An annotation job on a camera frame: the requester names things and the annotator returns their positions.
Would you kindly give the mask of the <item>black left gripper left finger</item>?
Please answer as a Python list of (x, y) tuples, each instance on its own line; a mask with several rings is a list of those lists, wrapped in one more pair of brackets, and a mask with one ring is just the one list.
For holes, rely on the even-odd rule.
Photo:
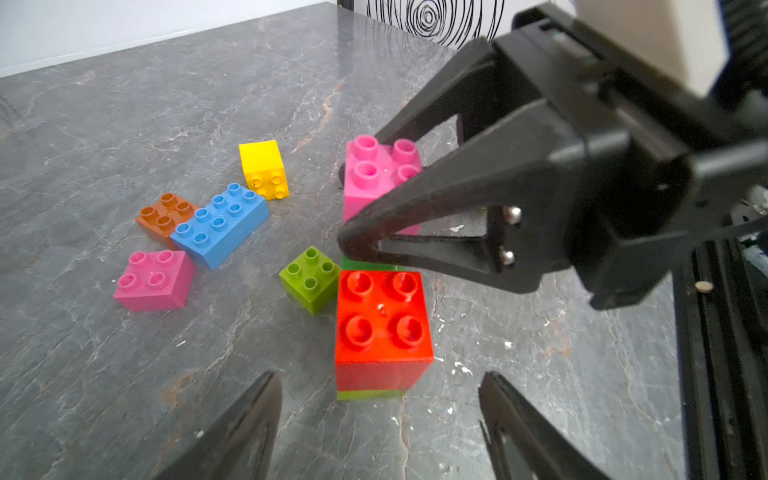
[(282, 409), (278, 372), (267, 371), (158, 479), (265, 479)]

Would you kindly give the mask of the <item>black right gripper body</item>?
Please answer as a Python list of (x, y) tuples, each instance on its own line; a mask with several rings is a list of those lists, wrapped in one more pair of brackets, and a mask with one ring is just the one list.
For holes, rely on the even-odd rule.
[(495, 41), (513, 111), (493, 152), (508, 289), (574, 267), (597, 309), (640, 302), (767, 172), (767, 144), (553, 6)]

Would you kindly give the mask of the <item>lime long lego brick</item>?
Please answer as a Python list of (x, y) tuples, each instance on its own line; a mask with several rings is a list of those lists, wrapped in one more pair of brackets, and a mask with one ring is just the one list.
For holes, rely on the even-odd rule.
[(404, 396), (406, 390), (348, 390), (338, 391), (338, 401), (364, 401), (375, 399), (392, 399)]

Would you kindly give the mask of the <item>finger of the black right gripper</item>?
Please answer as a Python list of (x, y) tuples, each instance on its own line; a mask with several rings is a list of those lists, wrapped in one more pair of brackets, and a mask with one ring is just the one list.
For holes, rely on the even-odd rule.
[(408, 101), (375, 138), (381, 144), (417, 141), (452, 116), (464, 143), (540, 93), (498, 45), (470, 41)]
[[(365, 207), (339, 230), (339, 247), (358, 261), (534, 292), (544, 275), (571, 266), (570, 210), (584, 160), (584, 142), (571, 125), (535, 103)], [(479, 207), (487, 213), (482, 236), (400, 233)]]

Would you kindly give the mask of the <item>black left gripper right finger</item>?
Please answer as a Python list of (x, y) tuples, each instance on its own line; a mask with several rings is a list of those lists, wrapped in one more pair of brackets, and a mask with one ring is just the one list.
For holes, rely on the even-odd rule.
[(479, 388), (483, 435), (498, 479), (605, 479), (504, 376)]

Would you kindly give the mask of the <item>dark green lego brick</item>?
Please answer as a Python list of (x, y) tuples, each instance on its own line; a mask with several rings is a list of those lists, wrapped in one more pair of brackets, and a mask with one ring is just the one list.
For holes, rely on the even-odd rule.
[(349, 270), (349, 271), (397, 271), (397, 272), (410, 271), (409, 267), (395, 265), (395, 264), (358, 261), (358, 260), (350, 259), (346, 255), (342, 255), (341, 258), (342, 258), (342, 269), (343, 270)]

